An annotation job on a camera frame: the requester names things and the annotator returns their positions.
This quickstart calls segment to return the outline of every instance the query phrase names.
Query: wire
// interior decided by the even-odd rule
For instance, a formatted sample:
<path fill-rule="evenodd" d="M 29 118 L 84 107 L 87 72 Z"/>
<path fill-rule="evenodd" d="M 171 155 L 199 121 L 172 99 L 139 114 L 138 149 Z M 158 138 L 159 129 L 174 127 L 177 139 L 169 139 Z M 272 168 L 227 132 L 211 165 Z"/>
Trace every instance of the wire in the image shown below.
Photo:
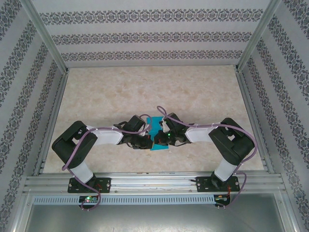
<path fill-rule="evenodd" d="M 231 187 L 230 185 L 227 186 L 227 198 L 230 198 L 231 197 Z"/>
<path fill-rule="evenodd" d="M 71 161 L 73 160 L 78 148 L 80 147 L 82 141 L 84 140 L 84 138 L 91 132 L 93 131 L 118 131 L 118 132 L 123 132 L 123 133 L 128 133 L 128 134 L 140 134 L 140 133 L 143 133 L 143 132 L 146 132 L 146 131 L 149 131 L 151 129 L 151 126 L 152 126 L 152 122 L 153 122 L 153 119 L 148 115 L 148 114 L 143 114 L 141 116 L 148 116 L 150 118 L 150 124 L 149 126 L 144 129 L 144 130 L 141 130 L 141 131 L 126 131 L 126 130 L 121 130 L 121 129 L 118 129 L 118 128 L 112 128 L 112 127 L 97 127 L 97 128 L 92 128 L 90 130 L 88 130 L 85 134 L 82 135 L 82 137 L 80 138 L 80 140 L 78 141 L 76 147 L 74 148 L 70 158 L 68 159 L 67 163 L 65 165 L 63 165 L 62 167 L 62 170 L 66 170 L 68 168 L 68 166 L 70 165 Z"/>
<path fill-rule="evenodd" d="M 179 145 L 174 145 L 174 146 L 182 146 L 182 145 L 185 145 L 186 143 L 183 143 L 183 144 L 179 144 Z"/>
<path fill-rule="evenodd" d="M 239 197 L 241 191 L 243 190 L 243 187 L 245 187 L 245 184 L 247 182 L 247 174 L 245 174 L 244 172 L 238 172 L 236 174 L 243 174 L 245 176 L 245 179 L 243 180 L 243 183 L 242 183 L 242 185 L 240 187 L 240 190 L 238 191 L 238 193 L 235 196 L 235 198 L 233 200 L 231 200 L 230 204 L 228 204 L 226 207 L 230 207 L 237 200 L 237 198 Z"/>
<path fill-rule="evenodd" d="M 236 195 L 236 197 L 233 199 L 233 201 L 229 204 L 229 206 L 230 206 L 232 203 L 234 203 L 235 200 L 239 197 L 239 195 L 240 195 L 240 193 L 241 193 L 241 191 L 242 191 L 242 189 L 243 189 L 243 187 L 245 186 L 246 181 L 247 181 L 247 175 L 246 175 L 244 172 L 238 172 L 238 173 L 237 173 L 236 171 L 241 167 L 241 165 L 242 165 L 244 162 L 250 160 L 250 159 L 256 154 L 256 152 L 257 152 L 257 142 L 256 142 L 255 138 L 254 138 L 250 133 L 248 133 L 247 131 L 245 131 L 244 129 L 239 128 L 239 127 L 235 127 L 235 126 L 231 126 L 231 125 L 226 125 L 226 124 L 190 125 L 190 124 L 181 122 L 181 121 L 179 121 L 179 120 L 176 120 L 176 119 L 174 119 L 174 118 L 168 116 L 166 110 L 165 110 L 162 106 L 158 105 L 156 108 L 157 108 L 157 110 L 158 110 L 161 114 L 164 115 L 164 117 L 167 117 L 167 118 L 169 118 L 170 120 L 173 120 L 173 121 L 175 121 L 175 122 L 177 122 L 177 123 L 179 123 L 179 124 L 182 124 L 182 125 L 184 125 L 184 126 L 186 126 L 186 127 L 195 127 L 195 128 L 226 127 L 226 128 L 231 128 L 231 129 L 234 129 L 234 130 L 238 130 L 238 131 L 240 131 L 240 132 L 246 134 L 246 135 L 252 140 L 252 142 L 254 143 L 254 151 L 253 151 L 253 153 L 252 153 L 248 158 L 243 159 L 242 162 L 240 162 L 240 164 L 239 164 L 239 165 L 236 167 L 236 169 L 234 170 L 234 173 L 236 173 L 236 174 L 243 174 L 243 175 L 245 176 L 244 182 L 243 182 L 243 184 L 242 184 L 242 186 L 241 186 L 239 192 L 237 193 L 237 195 Z"/>
<path fill-rule="evenodd" d="M 148 126 L 146 129 L 143 129 L 143 130 L 141 130 L 141 131 L 134 131 L 134 132 L 132 132 L 132 131 L 120 130 L 120 129 L 116 129 L 116 128 L 112 128 L 112 127 L 98 127 L 98 128 L 92 128 L 92 129 L 88 130 L 85 134 L 82 135 L 82 137 L 81 137 L 80 140 L 78 141 L 78 143 L 77 143 L 77 145 L 75 146 L 75 148 L 74 148 L 74 150 L 73 150 L 73 152 L 72 152 L 70 158 L 68 159 L 67 163 L 66 163 L 65 165 L 63 165 L 63 167 L 62 167 L 62 170 L 63 170 L 63 171 L 67 169 L 67 170 L 72 174 L 72 176 L 73 176 L 81 185 L 85 186 L 86 188 L 88 188 L 88 189 L 90 189 L 90 190 L 92 190 L 92 191 L 94 191 L 95 193 L 98 194 L 98 202 L 97 202 L 93 207 L 91 207 L 90 209 L 87 209 L 87 211 L 94 210 L 94 209 L 100 204 L 100 202 L 101 202 L 101 194 L 100 194 L 100 192 L 97 191 L 96 189 L 90 187 L 89 185 L 86 185 L 83 181 L 81 181 L 81 180 L 70 170 L 70 168 L 68 168 L 68 166 L 70 165 L 71 161 L 73 160 L 73 158 L 74 158 L 74 156 L 75 156 L 75 154 L 76 154 L 78 148 L 80 147 L 82 141 L 84 140 L 84 138 L 85 138 L 89 133 L 91 133 L 91 132 L 93 132 L 93 131 L 102 131 L 102 130 L 103 130 L 103 131 L 118 131 L 118 132 L 123 132 L 123 133 L 128 133 L 128 134 L 140 134 L 140 133 L 149 131 L 149 130 L 151 129 L 153 119 L 152 119 L 152 117 L 151 117 L 150 115 L 148 115 L 148 114 L 143 114 L 143 115 L 141 115 L 141 117 L 142 117 L 142 116 L 147 116 L 147 117 L 149 117 L 150 123 L 149 123 L 149 126 Z M 84 207 L 83 207 L 83 206 L 84 206 L 84 203 L 85 203 L 85 201 L 83 201 L 83 202 L 82 202 L 82 205 L 81 205 L 82 210 L 84 210 Z"/>

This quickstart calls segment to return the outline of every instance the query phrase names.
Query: teal object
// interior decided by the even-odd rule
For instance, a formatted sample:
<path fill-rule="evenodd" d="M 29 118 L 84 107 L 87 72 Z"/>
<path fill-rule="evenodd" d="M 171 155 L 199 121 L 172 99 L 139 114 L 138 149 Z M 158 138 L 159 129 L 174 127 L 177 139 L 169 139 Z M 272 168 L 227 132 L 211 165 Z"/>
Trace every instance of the teal object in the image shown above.
<path fill-rule="evenodd" d="M 152 123 L 152 127 L 151 130 L 149 132 L 150 134 L 150 139 L 153 141 L 155 136 L 158 134 L 159 130 L 162 130 L 159 122 L 162 121 L 163 117 L 152 117 L 153 119 L 153 123 Z M 150 118 L 147 118 L 147 124 L 150 123 Z M 159 144 L 154 144 L 153 148 L 151 148 L 151 151 L 156 151 L 156 150 L 164 150 L 164 149 L 168 149 L 169 146 L 162 146 Z"/>

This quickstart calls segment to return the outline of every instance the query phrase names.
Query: metal sheet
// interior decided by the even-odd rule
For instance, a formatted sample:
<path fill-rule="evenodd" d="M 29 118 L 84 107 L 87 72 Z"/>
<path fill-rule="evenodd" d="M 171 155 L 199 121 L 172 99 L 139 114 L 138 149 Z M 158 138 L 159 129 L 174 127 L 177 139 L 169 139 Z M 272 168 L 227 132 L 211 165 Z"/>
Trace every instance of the metal sheet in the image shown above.
<path fill-rule="evenodd" d="M 26 231 L 36 232 L 282 232 L 273 194 L 241 195 L 230 209 L 213 205 L 34 205 Z"/>
<path fill-rule="evenodd" d="M 286 191 L 280 174 L 268 174 L 265 171 L 246 172 L 247 183 L 242 193 L 277 193 Z M 112 179 L 109 194 L 196 194 L 196 183 L 191 180 L 197 176 L 210 176 L 209 172 L 200 173 L 148 173 L 148 174 L 96 174 L 97 177 Z M 243 176 L 237 175 L 239 184 Z M 69 174 L 42 174 L 27 177 L 24 194 L 68 195 Z"/>

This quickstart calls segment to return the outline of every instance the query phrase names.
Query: ventilation slot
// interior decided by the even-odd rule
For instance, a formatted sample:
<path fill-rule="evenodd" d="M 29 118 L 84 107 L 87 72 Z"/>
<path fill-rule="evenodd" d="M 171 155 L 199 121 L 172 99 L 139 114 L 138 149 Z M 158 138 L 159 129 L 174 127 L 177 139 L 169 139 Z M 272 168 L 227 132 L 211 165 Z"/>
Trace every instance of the ventilation slot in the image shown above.
<path fill-rule="evenodd" d="M 79 196 L 36 196 L 35 205 L 77 205 Z M 102 205 L 143 205 L 143 204 L 214 204 L 214 196 L 207 195 L 147 195 L 111 196 L 102 195 Z"/>

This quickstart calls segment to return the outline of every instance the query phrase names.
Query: aluminum frame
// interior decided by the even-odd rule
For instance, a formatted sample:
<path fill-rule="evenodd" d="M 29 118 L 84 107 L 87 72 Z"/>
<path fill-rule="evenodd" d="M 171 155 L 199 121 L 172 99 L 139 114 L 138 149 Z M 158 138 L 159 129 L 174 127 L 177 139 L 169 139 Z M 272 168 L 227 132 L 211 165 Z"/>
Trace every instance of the aluminum frame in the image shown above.
<path fill-rule="evenodd" d="M 267 24 L 273 17 L 276 9 L 278 8 L 279 4 L 281 3 L 281 0 L 270 0 L 267 8 L 264 11 L 264 14 L 262 15 L 262 18 L 257 25 L 253 35 L 251 36 L 244 52 L 242 53 L 239 62 L 237 64 L 237 67 L 239 70 L 242 70 L 243 67 L 246 65 L 246 62 L 248 61 L 252 51 L 255 49 L 256 44 L 260 40 L 265 28 L 267 27 Z"/>
<path fill-rule="evenodd" d="M 275 196 L 277 207 L 286 231 L 298 232 L 299 227 L 293 214 L 290 200 L 280 174 L 269 174 L 267 171 L 247 171 L 247 183 L 242 194 L 272 193 Z M 197 176 L 210 176 L 211 172 L 190 173 L 102 173 L 97 177 L 110 177 L 111 191 L 104 196 L 207 196 L 225 194 L 226 192 L 197 192 L 192 179 Z M 236 175 L 242 185 L 244 177 Z M 88 194 L 67 193 L 70 174 L 41 174 L 29 176 L 23 188 L 12 232 L 26 230 L 34 199 L 36 196 L 80 196 Z"/>
<path fill-rule="evenodd" d="M 250 101 L 250 95 L 249 95 L 248 89 L 245 85 L 245 80 L 243 78 L 242 73 L 239 72 L 238 69 L 235 66 L 234 66 L 234 70 L 235 70 L 235 75 L 236 75 L 238 85 L 239 85 L 239 88 L 240 88 L 240 92 L 241 92 L 241 95 L 242 95 L 242 98 L 243 98 L 243 101 L 244 101 L 244 104 L 245 104 L 245 107 L 246 107 L 246 110 L 247 110 L 247 113 L 248 113 L 249 121 L 250 121 L 250 124 L 252 126 L 254 137 L 255 137 L 256 142 L 257 142 L 257 146 L 258 146 L 258 149 L 259 149 L 259 153 L 260 153 L 260 157 L 261 157 L 264 169 L 267 170 L 270 174 L 273 174 L 273 173 L 275 173 L 275 171 L 272 167 L 272 164 L 271 164 L 271 161 L 270 161 L 270 158 L 269 158 L 269 154 L 267 152 L 266 145 L 265 145 L 265 142 L 263 140 L 263 136 L 262 136 L 259 124 L 258 124 L 258 120 L 257 120 L 256 114 L 254 112 L 253 104 Z"/>
<path fill-rule="evenodd" d="M 61 73 L 65 73 L 68 67 L 66 66 L 60 52 L 58 51 L 55 42 L 52 39 L 52 36 L 48 33 L 48 30 L 43 23 L 40 14 L 35 9 L 33 2 L 31 0 L 20 0 L 20 3 L 30 17 L 32 23 L 34 24 L 44 43 L 46 44 L 48 51 L 52 54 L 52 57 L 60 68 Z"/>

